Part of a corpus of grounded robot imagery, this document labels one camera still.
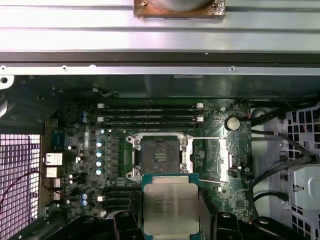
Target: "motherboard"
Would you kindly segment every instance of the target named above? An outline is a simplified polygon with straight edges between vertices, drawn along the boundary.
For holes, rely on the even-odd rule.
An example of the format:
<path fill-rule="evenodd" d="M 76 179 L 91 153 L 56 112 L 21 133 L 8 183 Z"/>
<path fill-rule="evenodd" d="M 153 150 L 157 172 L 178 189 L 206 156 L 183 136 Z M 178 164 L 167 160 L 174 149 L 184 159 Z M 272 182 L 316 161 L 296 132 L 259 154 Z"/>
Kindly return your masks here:
<path fill-rule="evenodd" d="M 52 200 L 70 220 L 106 218 L 130 207 L 144 174 L 198 173 L 219 210 L 249 222 L 249 112 L 248 102 L 231 99 L 65 100 L 46 159 L 52 171 L 49 158 L 61 158 L 50 186 L 63 195 Z"/>

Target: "cpu socket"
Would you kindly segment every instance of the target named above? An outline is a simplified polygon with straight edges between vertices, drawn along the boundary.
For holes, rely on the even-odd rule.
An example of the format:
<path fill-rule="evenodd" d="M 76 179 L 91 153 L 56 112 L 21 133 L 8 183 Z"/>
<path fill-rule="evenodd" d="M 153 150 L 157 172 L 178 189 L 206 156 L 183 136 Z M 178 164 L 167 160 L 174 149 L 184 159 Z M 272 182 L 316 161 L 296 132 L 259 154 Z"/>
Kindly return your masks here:
<path fill-rule="evenodd" d="M 181 132 L 139 132 L 126 138 L 132 144 L 132 171 L 126 178 L 140 182 L 142 174 L 192 173 L 192 136 Z"/>

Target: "metal panel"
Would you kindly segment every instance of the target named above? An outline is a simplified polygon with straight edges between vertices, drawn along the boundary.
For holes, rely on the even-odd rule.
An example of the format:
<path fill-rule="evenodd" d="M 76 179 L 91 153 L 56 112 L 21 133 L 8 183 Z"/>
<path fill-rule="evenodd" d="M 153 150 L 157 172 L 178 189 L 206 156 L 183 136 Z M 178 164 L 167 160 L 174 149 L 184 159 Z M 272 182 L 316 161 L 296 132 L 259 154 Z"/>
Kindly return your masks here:
<path fill-rule="evenodd" d="M 40 179 L 29 173 L 40 167 L 40 135 L 1 134 L 0 139 L 0 240 L 7 240 L 37 219 Z"/>
<path fill-rule="evenodd" d="M 0 6 L 3 52 L 320 53 L 320 2 L 313 0 L 229 0 L 223 20 L 137 19 L 132 0 L 10 0 Z"/>

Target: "silver metal plate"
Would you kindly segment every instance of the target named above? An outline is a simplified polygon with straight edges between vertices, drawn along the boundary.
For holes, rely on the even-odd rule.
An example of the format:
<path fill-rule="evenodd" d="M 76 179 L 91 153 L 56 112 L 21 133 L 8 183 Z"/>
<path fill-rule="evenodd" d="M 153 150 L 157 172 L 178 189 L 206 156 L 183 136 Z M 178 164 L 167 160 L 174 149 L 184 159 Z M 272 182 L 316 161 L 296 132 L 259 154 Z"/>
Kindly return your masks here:
<path fill-rule="evenodd" d="M 199 232 L 199 197 L 196 184 L 147 184 L 143 191 L 145 234 L 191 235 Z"/>

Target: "green circuit board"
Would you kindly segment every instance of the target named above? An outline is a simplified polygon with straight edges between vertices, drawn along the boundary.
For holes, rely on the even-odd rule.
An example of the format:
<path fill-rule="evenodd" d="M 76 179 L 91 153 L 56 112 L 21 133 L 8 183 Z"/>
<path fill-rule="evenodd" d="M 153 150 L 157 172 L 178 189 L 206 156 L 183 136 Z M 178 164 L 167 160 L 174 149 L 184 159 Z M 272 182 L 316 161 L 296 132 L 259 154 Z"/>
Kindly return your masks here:
<path fill-rule="evenodd" d="M 155 116 L 146 120 L 146 111 L 149 116 L 152 112 Z M 69 218 L 103 217 L 128 208 L 130 192 L 126 194 L 124 189 L 131 187 L 136 191 L 141 185 L 126 178 L 133 168 L 133 145 L 127 137 L 148 132 L 184 133 L 201 138 L 193 141 L 193 172 L 204 180 L 202 187 L 209 190 L 212 202 L 221 211 L 232 212 L 249 222 L 252 209 L 246 196 L 253 169 L 249 112 L 248 102 L 235 103 L 231 99 L 106 97 L 97 101 L 64 101 L 57 112 L 59 127 L 52 130 L 52 135 L 53 139 L 61 135 L 65 149 L 77 147 L 69 157 L 64 178 L 67 194 L 78 195 L 68 206 Z M 196 121 L 197 116 L 203 116 L 203 120 Z M 240 120 L 236 131 L 226 129 L 225 121 L 230 116 Z M 97 142 L 103 143 L 99 149 Z M 101 157 L 97 157 L 97 151 L 102 152 Z M 75 161 L 79 155 L 84 160 Z M 96 165 L 98 159 L 103 162 L 100 167 Z M 98 168 L 102 170 L 100 175 L 96 173 Z M 74 172 L 86 174 L 86 181 L 76 187 L 68 185 L 68 175 Z M 107 197 L 98 201 L 106 189 Z M 87 206 L 82 204 L 82 194 L 88 195 Z"/>

